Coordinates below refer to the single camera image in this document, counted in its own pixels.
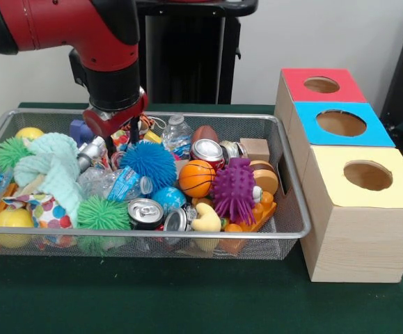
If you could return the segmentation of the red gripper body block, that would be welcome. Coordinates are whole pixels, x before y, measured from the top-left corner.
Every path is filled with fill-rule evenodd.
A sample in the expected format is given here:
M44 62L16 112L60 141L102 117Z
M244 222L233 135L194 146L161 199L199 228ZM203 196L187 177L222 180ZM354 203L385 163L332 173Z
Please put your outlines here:
M83 112L83 119L94 135L108 138L129 121L138 118L144 112L147 105L148 97L146 92L140 90L138 101L126 109L101 111L91 106Z

